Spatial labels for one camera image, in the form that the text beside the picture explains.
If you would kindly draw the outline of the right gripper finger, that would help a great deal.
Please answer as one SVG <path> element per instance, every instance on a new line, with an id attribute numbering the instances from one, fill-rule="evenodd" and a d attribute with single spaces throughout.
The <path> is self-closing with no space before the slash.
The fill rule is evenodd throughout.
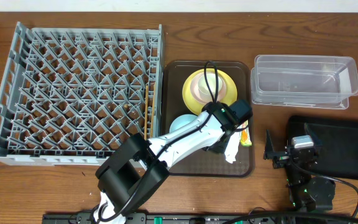
<path id="1" fill-rule="evenodd" d="M 323 143 L 317 137 L 317 135 L 311 130 L 308 123 L 304 124 L 304 130 L 307 135 L 310 136 L 311 140 L 313 141 L 314 147 L 322 147 Z"/>
<path id="2" fill-rule="evenodd" d="M 273 143 L 270 137 L 269 130 L 266 130 L 265 150 L 264 159 L 273 159 L 275 152 L 273 150 Z"/>

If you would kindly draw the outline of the white napkin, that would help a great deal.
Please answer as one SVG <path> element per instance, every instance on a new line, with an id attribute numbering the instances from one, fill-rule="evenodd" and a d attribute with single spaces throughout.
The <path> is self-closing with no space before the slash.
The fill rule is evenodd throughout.
<path id="1" fill-rule="evenodd" d="M 225 160 L 230 164 L 236 161 L 236 155 L 238 153 L 240 139 L 241 139 L 241 133 L 235 132 L 228 140 L 224 155 L 225 155 Z"/>

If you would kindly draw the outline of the green orange snack wrapper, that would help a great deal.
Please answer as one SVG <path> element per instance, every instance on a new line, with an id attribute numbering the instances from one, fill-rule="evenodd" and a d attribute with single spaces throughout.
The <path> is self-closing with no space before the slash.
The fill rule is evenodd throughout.
<path id="1" fill-rule="evenodd" d="M 246 121 L 242 124 L 241 126 L 241 139 L 240 139 L 240 143 L 243 145 L 243 146 L 251 146 L 252 145 L 252 141 L 250 139 L 250 133 L 249 133 L 249 122 Z"/>

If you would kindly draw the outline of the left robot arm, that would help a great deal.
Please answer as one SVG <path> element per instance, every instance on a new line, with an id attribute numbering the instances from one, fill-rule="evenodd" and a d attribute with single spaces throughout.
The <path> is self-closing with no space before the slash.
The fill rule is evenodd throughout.
<path id="1" fill-rule="evenodd" d="M 224 154 L 233 163 L 251 117 L 252 108 L 244 100 L 209 102 L 197 118 L 173 132 L 149 139 L 132 135 L 95 173 L 101 201 L 92 221 L 124 223 L 163 184 L 172 166 L 200 149 Z"/>

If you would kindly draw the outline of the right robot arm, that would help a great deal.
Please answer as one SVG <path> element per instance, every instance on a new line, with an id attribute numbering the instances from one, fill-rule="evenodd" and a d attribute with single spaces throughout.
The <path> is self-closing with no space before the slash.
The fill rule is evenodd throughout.
<path id="1" fill-rule="evenodd" d="M 264 159 L 271 160 L 274 169 L 285 169 L 290 201 L 302 212 L 323 212 L 333 209 L 336 185 L 334 181 L 311 175 L 306 168 L 317 161 L 322 142 L 307 124 L 305 135 L 291 139 L 283 151 L 276 151 L 270 133 L 266 132 Z"/>

